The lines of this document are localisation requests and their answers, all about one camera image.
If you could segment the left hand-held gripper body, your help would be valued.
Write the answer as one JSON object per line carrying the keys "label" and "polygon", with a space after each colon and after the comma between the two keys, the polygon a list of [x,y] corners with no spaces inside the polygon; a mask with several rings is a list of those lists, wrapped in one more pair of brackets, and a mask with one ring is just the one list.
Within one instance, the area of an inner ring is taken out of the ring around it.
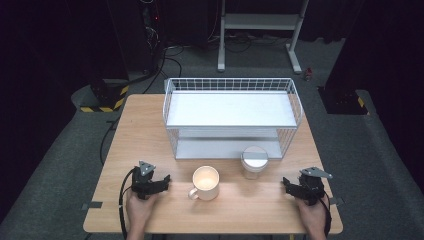
{"label": "left hand-held gripper body", "polygon": [[157,193],[152,181],[154,169],[154,165],[144,161],[140,161],[139,165],[134,167],[131,190],[137,194],[139,199],[147,200],[151,195]]}

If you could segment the person's right hand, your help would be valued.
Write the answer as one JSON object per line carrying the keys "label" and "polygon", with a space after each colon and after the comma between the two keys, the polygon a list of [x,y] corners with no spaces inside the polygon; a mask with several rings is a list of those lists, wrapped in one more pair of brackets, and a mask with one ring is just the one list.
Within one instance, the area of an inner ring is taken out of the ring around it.
{"label": "person's right hand", "polygon": [[309,233],[324,233],[326,225],[326,212],[329,207],[327,197],[321,199],[321,203],[308,206],[302,199],[295,199],[300,212],[300,218],[304,228]]}

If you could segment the black yellow striped base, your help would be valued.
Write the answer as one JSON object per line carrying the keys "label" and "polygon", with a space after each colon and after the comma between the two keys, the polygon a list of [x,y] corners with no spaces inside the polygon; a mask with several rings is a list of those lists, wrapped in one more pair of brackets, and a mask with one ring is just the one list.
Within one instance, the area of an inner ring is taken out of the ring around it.
{"label": "black yellow striped base", "polygon": [[80,103],[82,112],[114,112],[118,111],[124,102],[129,86],[123,83],[106,83],[104,80],[89,85],[92,99]]}
{"label": "black yellow striped base", "polygon": [[355,91],[319,87],[318,93],[328,114],[368,115],[363,99]]}

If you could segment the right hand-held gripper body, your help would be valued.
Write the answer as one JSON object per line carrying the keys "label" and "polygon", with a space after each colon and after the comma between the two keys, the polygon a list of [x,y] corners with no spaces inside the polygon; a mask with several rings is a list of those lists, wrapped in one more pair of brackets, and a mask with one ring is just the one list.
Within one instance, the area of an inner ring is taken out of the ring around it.
{"label": "right hand-held gripper body", "polygon": [[313,206],[326,194],[322,179],[332,179],[333,175],[318,167],[301,169],[300,173],[299,183],[305,189],[302,199],[308,206]]}

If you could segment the white metal stand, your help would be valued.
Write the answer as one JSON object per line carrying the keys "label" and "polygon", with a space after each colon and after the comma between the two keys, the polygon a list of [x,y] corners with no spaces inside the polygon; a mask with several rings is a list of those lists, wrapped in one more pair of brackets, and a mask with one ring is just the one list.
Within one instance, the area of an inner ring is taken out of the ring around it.
{"label": "white metal stand", "polygon": [[295,53],[295,47],[306,15],[309,0],[302,0],[300,12],[297,14],[247,14],[227,13],[226,0],[221,0],[220,35],[217,58],[217,71],[225,71],[225,31],[226,30],[276,30],[292,31],[292,38],[285,45],[293,72],[300,74],[302,68]]}

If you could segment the person's left hand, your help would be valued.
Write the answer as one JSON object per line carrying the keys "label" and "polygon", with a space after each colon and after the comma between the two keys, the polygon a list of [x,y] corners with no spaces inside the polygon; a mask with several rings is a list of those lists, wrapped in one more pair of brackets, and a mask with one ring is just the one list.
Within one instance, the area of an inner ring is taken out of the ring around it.
{"label": "person's left hand", "polygon": [[154,194],[150,195],[147,200],[142,200],[133,191],[127,192],[126,211],[131,233],[144,231],[158,197],[158,194]]}

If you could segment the cream ceramic mug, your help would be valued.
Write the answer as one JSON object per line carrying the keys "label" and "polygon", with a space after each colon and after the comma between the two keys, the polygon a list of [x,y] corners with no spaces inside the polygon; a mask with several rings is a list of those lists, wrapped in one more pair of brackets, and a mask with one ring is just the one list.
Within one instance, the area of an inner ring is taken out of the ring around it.
{"label": "cream ceramic mug", "polygon": [[220,175],[212,166],[201,166],[192,175],[193,188],[188,197],[192,200],[210,201],[219,194]]}

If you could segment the white wire two-tier rack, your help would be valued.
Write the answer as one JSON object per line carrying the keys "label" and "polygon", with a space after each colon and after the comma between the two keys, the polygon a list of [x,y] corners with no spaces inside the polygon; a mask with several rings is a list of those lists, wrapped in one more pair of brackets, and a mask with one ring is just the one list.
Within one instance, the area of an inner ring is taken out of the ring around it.
{"label": "white wire two-tier rack", "polygon": [[177,159],[282,159],[304,111],[290,78],[170,78],[163,120]]}

